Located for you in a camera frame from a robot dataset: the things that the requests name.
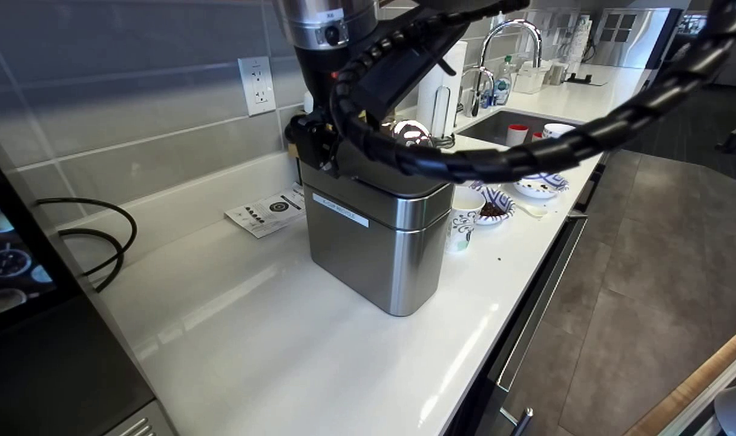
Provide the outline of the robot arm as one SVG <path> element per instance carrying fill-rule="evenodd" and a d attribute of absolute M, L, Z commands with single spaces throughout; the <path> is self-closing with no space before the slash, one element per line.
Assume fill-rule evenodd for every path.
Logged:
<path fill-rule="evenodd" d="M 316 170 L 333 170 L 342 146 L 404 175 L 439 179 L 508 179 L 534 166 L 527 152 L 439 152 L 404 146 L 381 120 L 437 65 L 466 30 L 527 0 L 415 0 L 381 19 L 381 0 L 277 0 L 296 48 L 313 111 L 294 116 L 285 140 Z"/>

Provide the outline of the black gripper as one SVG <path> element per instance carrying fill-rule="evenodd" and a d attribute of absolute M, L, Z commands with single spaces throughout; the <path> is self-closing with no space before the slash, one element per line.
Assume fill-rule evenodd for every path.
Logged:
<path fill-rule="evenodd" d="M 285 140 L 305 164 L 325 171 L 334 170 L 340 133 L 325 114 L 296 114 L 285 126 Z"/>

